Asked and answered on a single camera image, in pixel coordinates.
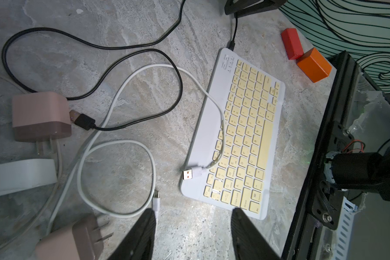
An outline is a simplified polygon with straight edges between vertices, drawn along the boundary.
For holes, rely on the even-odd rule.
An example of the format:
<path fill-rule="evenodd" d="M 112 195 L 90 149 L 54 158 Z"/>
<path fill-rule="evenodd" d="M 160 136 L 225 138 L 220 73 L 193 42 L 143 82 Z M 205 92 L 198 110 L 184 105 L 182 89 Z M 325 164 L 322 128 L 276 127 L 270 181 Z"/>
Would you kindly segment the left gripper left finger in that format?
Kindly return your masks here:
<path fill-rule="evenodd" d="M 151 260 L 155 234 L 155 213 L 152 209 L 146 209 L 108 259 Z"/>

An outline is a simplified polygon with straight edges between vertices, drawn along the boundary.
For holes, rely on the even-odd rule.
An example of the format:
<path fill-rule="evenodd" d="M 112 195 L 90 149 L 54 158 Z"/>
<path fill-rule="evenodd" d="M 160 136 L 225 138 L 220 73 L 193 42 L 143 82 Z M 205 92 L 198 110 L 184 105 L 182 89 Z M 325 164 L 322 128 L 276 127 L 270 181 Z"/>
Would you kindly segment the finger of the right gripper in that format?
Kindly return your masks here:
<path fill-rule="evenodd" d="M 287 0 L 228 0 L 224 12 L 226 15 L 248 16 L 276 10 L 287 2 Z"/>

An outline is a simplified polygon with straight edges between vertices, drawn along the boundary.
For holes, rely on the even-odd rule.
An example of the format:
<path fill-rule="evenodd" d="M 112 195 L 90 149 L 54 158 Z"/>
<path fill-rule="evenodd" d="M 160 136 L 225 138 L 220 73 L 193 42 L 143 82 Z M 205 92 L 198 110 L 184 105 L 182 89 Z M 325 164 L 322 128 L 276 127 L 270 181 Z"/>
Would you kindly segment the white power strip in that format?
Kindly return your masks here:
<path fill-rule="evenodd" d="M 28 159 L 0 164 L 0 196 L 56 182 L 53 159 Z"/>

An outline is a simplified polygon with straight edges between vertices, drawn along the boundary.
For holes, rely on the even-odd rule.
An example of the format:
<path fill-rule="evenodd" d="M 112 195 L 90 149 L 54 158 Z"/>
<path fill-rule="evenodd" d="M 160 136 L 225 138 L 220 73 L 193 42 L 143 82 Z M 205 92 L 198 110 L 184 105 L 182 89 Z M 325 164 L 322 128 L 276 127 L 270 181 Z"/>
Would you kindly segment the pink charger adapter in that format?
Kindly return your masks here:
<path fill-rule="evenodd" d="M 35 248 L 38 260 L 98 260 L 104 249 L 104 240 L 97 218 L 90 214 L 79 221 L 52 232 L 40 240 Z"/>
<path fill-rule="evenodd" d="M 72 134 L 68 100 L 55 92 L 14 96 L 12 123 L 14 138 L 19 142 L 62 139 Z"/>

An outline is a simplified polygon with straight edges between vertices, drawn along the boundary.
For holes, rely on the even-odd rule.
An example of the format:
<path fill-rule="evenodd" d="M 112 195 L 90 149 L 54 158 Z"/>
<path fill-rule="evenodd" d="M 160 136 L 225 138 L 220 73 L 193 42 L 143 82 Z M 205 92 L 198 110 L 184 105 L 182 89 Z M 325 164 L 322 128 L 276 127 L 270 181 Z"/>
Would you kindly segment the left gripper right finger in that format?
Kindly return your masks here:
<path fill-rule="evenodd" d="M 279 260 L 280 258 L 241 208 L 232 211 L 231 235 L 237 260 Z"/>

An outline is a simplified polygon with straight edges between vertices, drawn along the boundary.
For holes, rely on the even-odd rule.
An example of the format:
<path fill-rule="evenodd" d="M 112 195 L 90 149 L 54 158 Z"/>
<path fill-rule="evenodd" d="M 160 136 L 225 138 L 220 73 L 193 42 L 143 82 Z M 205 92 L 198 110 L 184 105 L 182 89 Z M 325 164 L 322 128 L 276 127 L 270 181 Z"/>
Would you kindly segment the yellow keyboard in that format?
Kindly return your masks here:
<path fill-rule="evenodd" d="M 265 219 L 285 90 L 233 51 L 219 52 L 180 185 L 184 196 Z"/>

